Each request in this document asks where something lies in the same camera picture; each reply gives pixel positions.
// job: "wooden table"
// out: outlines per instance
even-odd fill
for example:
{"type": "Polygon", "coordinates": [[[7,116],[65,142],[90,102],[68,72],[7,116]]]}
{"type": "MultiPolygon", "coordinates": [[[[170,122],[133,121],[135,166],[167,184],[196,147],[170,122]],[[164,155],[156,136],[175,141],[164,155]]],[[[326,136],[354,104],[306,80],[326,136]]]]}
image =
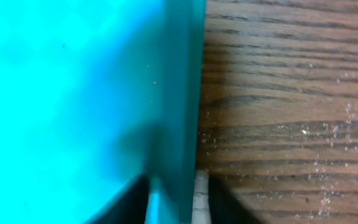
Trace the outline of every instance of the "wooden table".
{"type": "Polygon", "coordinates": [[[197,168],[267,223],[358,223],[358,0],[210,0],[197,168]]]}

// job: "brown wooden surface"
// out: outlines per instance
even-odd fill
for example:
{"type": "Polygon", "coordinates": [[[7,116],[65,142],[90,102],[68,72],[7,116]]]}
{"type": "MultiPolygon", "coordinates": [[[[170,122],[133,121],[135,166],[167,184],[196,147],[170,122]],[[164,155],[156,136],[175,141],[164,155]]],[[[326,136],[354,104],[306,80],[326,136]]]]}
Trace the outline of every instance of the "brown wooden surface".
{"type": "Polygon", "coordinates": [[[269,223],[358,223],[358,0],[210,0],[198,169],[269,223]]]}

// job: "blue object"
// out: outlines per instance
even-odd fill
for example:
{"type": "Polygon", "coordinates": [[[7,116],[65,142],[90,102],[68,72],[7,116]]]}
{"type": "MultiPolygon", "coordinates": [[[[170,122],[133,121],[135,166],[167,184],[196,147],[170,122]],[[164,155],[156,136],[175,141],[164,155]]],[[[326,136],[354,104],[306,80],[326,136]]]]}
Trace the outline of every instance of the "blue object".
{"type": "Polygon", "coordinates": [[[189,223],[204,0],[0,0],[0,223],[83,223],[145,169],[189,223]]]}

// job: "black blurry object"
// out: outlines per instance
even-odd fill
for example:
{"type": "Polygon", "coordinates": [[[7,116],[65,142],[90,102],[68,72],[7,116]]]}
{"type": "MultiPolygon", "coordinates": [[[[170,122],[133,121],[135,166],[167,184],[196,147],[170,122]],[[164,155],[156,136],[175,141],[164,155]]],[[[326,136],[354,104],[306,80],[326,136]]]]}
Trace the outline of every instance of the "black blurry object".
{"type": "MultiPolygon", "coordinates": [[[[101,217],[90,223],[144,224],[149,201],[149,182],[146,175],[140,176],[139,180],[124,193],[118,202],[106,210],[101,217]]],[[[211,224],[262,224],[213,175],[209,177],[208,192],[211,224]]]]}

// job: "cyan plastic surface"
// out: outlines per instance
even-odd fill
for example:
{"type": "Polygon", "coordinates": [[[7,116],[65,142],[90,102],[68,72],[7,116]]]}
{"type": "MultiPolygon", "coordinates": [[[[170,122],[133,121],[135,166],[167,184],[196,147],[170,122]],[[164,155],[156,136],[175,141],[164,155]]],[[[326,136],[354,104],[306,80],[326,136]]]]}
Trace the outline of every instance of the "cyan plastic surface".
{"type": "Polygon", "coordinates": [[[0,223],[84,222],[145,161],[148,222],[190,222],[203,21],[203,0],[0,0],[0,223]]]}

